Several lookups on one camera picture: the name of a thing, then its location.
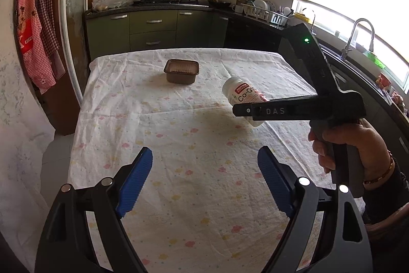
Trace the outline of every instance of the red checkered cloth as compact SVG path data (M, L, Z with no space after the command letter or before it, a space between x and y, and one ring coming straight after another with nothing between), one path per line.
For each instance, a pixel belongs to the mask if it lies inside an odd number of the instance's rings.
M58 43L52 10L52 0L37 0L38 16L42 25L40 37L47 57L51 61L51 68L56 80L65 73L63 62L60 59Z
M41 22L36 10L36 0L18 0L18 40L28 75L45 93L56 84L52 63L41 41Z

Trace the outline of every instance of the plastic bag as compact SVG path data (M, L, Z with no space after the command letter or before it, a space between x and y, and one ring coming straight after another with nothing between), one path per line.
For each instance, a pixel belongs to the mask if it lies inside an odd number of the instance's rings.
M93 2L94 11L104 11L109 8L118 8L121 6L128 6L133 3L133 0L97 0Z

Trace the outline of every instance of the bottle label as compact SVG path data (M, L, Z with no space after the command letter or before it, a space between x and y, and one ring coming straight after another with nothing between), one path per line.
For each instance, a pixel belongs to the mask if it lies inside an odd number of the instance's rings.
M239 87L237 87L234 91L237 93L237 94L240 94L242 91L243 91L243 89L245 89L245 88L247 88L247 87L250 87L250 85L249 84L246 84L246 83L242 83Z
M237 94L233 94L232 97L237 103L268 101L268 99L260 91L256 90L254 87L251 87L247 83L242 83L234 90L234 92Z

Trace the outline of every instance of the wrist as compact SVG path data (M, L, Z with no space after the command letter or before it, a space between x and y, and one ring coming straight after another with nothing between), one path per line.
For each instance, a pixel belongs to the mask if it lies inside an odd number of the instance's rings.
M393 174L395 170L395 161L393 160L392 154L388 151L389 159L383 159L383 163L379 164L377 169L366 170L365 180L363 181L363 186L366 190L372 190L380 187Z

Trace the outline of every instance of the floor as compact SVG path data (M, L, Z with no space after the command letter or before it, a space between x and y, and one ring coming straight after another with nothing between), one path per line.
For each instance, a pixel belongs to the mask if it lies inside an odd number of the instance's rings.
M40 193L51 207L55 196L67 182L74 134L56 135L42 156Z

